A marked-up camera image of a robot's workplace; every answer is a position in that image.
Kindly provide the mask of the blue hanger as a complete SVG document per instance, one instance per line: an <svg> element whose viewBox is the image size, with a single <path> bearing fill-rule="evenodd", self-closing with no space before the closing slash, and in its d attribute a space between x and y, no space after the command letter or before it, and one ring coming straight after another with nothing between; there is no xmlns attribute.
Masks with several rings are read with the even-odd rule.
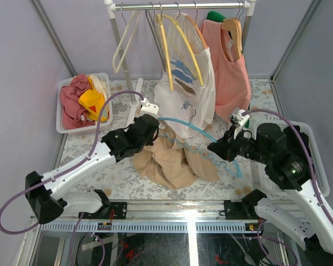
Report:
<svg viewBox="0 0 333 266"><path fill-rule="evenodd" d="M211 140L212 142L216 142L215 138L213 138L211 135L209 135L204 130L194 126L190 122L185 122L183 120L172 118L172 117L160 117L159 116L157 119L158 119L158 121L163 121L163 122L171 121L171 122L175 122L177 124L184 125L184 126L190 128L190 129L202 134L204 137ZM215 165L218 168L224 169L225 172L231 174L232 176L235 176L237 178L242 178L243 177L243 174L241 173L240 166L235 160L231 162L233 164L233 166L235 167L235 172L234 172L234 171L232 171L228 168L228 164L225 161L218 161L214 155L210 154L205 149L201 149L200 147L192 148L191 145L187 142L185 144L181 144L181 142L178 141L176 139L176 137L171 138L167 133L164 133L162 136L166 137L170 142L176 141L178 146L180 146L181 148L186 148L187 150L191 151L193 154L199 154L201 156L201 158L210 161L213 165Z"/></svg>

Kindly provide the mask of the beige t shirt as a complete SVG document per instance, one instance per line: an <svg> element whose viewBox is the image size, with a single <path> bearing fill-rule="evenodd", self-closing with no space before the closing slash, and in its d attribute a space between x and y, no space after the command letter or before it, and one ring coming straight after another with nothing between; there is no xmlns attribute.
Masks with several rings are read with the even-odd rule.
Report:
<svg viewBox="0 0 333 266"><path fill-rule="evenodd" d="M170 126L159 130L152 146L144 146L133 156L133 164L142 177L179 190L191 186L197 180L217 182L216 166L208 160L207 153L197 151L181 139Z"/></svg>

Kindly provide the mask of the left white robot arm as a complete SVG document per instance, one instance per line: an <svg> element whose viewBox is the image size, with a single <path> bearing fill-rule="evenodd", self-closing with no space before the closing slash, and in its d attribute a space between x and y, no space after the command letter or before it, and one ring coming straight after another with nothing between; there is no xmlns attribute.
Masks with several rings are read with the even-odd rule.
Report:
<svg viewBox="0 0 333 266"><path fill-rule="evenodd" d="M39 224L47 224L62 214L81 214L85 219L106 219L112 211L103 190L72 192L84 178L153 145L159 121L144 114L128 127L108 132L92 152L86 152L66 165L43 175L33 171L26 176L25 197Z"/></svg>

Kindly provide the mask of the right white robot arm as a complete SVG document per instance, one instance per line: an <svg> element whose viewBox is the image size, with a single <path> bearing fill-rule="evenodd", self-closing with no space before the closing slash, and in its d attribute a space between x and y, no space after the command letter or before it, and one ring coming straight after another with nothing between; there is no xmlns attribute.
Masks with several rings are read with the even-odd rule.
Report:
<svg viewBox="0 0 333 266"><path fill-rule="evenodd" d="M282 129L275 123L263 123L255 137L246 137L235 124L208 150L223 160L241 156L263 164L269 179L293 199L307 221L287 213L259 190L242 199L243 215L271 222L305 250L307 257L333 262L333 211L312 181L314 168L307 151L299 150L301 142L297 127Z"/></svg>

